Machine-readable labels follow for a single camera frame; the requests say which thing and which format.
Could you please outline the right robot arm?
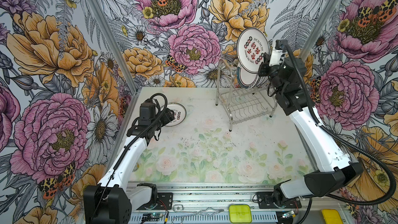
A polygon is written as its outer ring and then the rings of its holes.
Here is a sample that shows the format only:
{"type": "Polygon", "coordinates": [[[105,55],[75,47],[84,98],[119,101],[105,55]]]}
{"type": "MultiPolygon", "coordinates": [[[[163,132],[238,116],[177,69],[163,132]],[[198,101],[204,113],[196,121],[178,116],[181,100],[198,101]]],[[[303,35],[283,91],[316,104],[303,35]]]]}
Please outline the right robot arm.
{"type": "Polygon", "coordinates": [[[345,187],[363,172],[361,165],[353,162],[323,130],[323,124],[314,120],[317,116],[314,103],[307,97],[304,80],[296,72],[289,58],[280,65],[262,63],[259,68],[259,76],[269,79],[278,105],[293,121],[315,166],[315,171],[303,178],[274,187],[273,201],[278,207],[298,197],[323,197],[345,187]]]}

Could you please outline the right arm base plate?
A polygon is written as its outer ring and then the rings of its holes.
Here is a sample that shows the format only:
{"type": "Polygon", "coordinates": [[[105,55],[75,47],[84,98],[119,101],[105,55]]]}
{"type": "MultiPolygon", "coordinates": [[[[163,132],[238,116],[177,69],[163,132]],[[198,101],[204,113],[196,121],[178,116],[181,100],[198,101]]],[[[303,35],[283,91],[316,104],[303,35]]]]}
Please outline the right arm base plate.
{"type": "Polygon", "coordinates": [[[277,205],[271,192],[256,192],[252,198],[253,203],[257,203],[260,209],[301,209],[302,205],[299,198],[290,199],[281,205],[277,205]]]}

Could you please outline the white plate red characters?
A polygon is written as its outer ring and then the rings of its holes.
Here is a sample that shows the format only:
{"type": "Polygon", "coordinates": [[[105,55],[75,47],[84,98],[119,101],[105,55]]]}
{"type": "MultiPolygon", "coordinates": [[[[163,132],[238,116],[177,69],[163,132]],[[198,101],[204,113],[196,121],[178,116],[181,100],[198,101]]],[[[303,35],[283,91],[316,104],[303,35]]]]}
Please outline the white plate red characters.
{"type": "Polygon", "coordinates": [[[187,111],[183,105],[180,103],[169,103],[167,107],[174,112],[174,120],[168,123],[166,127],[174,127],[181,124],[185,120],[187,111]]]}

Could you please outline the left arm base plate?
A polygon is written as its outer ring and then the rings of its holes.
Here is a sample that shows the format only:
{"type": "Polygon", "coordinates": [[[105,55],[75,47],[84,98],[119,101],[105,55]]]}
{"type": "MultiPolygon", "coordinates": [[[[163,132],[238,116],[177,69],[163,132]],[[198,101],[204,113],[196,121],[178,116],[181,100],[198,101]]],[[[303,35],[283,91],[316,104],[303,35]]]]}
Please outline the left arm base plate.
{"type": "Polygon", "coordinates": [[[171,192],[158,193],[158,200],[156,203],[147,203],[138,208],[138,210],[171,210],[173,206],[173,196],[171,192]]]}

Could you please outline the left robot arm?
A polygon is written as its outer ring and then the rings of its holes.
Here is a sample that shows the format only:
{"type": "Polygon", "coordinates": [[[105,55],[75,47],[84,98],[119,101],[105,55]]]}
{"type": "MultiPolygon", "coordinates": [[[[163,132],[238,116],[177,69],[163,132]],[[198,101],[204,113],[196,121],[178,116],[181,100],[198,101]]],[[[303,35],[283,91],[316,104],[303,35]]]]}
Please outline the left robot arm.
{"type": "Polygon", "coordinates": [[[161,106],[153,95],[140,105],[139,116],[128,129],[124,145],[110,170],[84,191],[87,224],[127,224],[131,214],[142,206],[157,205],[155,184],[140,183],[128,191],[133,169],[156,132],[174,120],[174,112],[161,106]]]}

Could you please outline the metal wire dish rack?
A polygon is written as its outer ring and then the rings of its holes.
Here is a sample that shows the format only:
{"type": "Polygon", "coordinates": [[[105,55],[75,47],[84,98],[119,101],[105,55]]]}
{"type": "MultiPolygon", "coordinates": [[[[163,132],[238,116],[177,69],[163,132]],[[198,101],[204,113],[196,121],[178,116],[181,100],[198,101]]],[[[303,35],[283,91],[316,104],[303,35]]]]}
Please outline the metal wire dish rack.
{"type": "Polygon", "coordinates": [[[274,97],[269,97],[266,88],[239,88],[237,67],[225,59],[220,59],[217,66],[215,105],[221,105],[228,118],[229,131],[236,124],[257,117],[273,117],[277,109],[274,97]]]}

